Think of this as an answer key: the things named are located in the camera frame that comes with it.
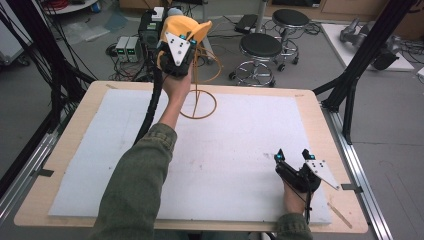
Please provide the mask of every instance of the black metal frame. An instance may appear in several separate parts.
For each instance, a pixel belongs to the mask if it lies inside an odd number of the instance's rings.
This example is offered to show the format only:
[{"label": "black metal frame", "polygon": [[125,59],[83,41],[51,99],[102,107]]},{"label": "black metal frame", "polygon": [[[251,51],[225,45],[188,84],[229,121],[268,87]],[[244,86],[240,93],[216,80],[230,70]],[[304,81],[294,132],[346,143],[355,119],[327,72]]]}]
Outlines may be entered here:
[{"label": "black metal frame", "polygon": [[387,39],[415,2],[416,0],[389,1],[346,70],[333,81],[313,90],[315,95],[319,95],[334,88],[330,96],[322,102],[322,107],[331,112],[338,112],[340,104],[346,98],[343,136],[349,144],[352,144],[350,133],[356,85],[368,65],[378,56],[380,49],[384,47]]}]

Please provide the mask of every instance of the white foam board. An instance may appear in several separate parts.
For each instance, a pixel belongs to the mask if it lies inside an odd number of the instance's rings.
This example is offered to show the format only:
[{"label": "white foam board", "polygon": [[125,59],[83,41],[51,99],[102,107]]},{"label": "white foam board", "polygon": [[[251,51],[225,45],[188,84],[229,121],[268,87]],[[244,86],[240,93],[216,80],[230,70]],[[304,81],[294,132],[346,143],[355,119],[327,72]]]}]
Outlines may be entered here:
[{"label": "white foam board", "polygon": [[[66,170],[50,215],[97,216],[113,169],[132,146],[150,96],[149,91],[136,90],[106,93]],[[178,121],[158,219],[275,222],[284,210],[283,184],[273,155],[282,148],[288,163],[298,169],[304,163],[301,152],[309,149],[296,101],[214,96],[218,107],[210,117],[181,116]],[[162,96],[155,122],[166,103]],[[206,113],[212,105],[202,94],[197,108]],[[184,108],[192,106],[194,96],[189,96]],[[311,223],[331,223],[326,203],[320,188],[312,201]]]}]

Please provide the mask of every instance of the tabletop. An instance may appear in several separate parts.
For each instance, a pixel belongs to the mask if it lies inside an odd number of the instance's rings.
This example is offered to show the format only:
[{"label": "tabletop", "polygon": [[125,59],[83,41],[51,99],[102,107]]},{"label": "tabletop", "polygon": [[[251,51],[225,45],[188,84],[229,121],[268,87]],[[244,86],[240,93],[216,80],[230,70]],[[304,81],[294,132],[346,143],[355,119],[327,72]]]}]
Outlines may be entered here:
[{"label": "tabletop", "polygon": [[[74,156],[81,139],[98,110],[103,96],[109,89],[151,90],[151,83],[97,81],[91,84],[75,111],[44,169],[55,173],[51,177],[39,176],[18,213],[15,224],[19,226],[66,226],[92,227],[95,218],[49,216],[49,209],[59,190],[64,172]],[[242,94],[259,96],[284,96],[296,100],[302,123],[309,140],[310,151],[325,159],[340,184],[350,180],[331,135],[319,102],[310,90],[252,88],[232,86],[199,85],[210,93]],[[336,191],[327,184],[324,188],[327,205],[332,217],[331,224],[310,225],[313,232],[364,233],[368,230],[363,211],[354,191]],[[156,220],[158,229],[222,230],[222,231],[275,231],[276,224],[269,222],[186,221]]]}]

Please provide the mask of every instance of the black stool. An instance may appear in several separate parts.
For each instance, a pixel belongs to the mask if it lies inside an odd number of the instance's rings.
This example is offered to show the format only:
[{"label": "black stool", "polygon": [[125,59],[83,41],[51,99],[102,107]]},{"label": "black stool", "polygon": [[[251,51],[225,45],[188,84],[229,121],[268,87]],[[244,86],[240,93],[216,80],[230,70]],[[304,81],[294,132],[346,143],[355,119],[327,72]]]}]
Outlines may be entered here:
[{"label": "black stool", "polygon": [[287,39],[289,31],[303,29],[306,25],[309,24],[309,18],[296,10],[292,9],[280,9],[275,11],[272,14],[272,21],[279,27],[283,28],[283,31],[280,33],[281,36],[281,45],[283,46],[283,51],[281,55],[284,56],[283,62],[278,66],[278,71],[283,71],[285,68],[285,60],[287,56],[292,56],[296,54],[292,63],[297,64],[299,61],[299,47],[290,39]]},{"label": "black stool", "polygon": [[281,54],[282,45],[274,37],[262,33],[251,33],[240,40],[240,51],[252,59],[240,64],[230,73],[231,80],[238,79],[237,85],[259,87],[275,85],[271,69],[262,62],[272,62]]}]

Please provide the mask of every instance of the person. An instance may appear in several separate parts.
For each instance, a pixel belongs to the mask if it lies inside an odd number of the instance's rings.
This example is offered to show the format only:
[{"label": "person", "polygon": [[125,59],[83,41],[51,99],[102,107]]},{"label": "person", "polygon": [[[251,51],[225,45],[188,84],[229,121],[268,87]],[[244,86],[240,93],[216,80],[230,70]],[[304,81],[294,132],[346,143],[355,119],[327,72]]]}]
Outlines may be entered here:
[{"label": "person", "polygon": [[[167,76],[167,106],[146,135],[118,162],[103,194],[90,240],[154,239],[162,185],[177,140],[175,127],[190,91],[192,66],[183,79]],[[278,220],[277,239],[312,239],[303,211],[305,203],[285,184],[286,214]]]}]

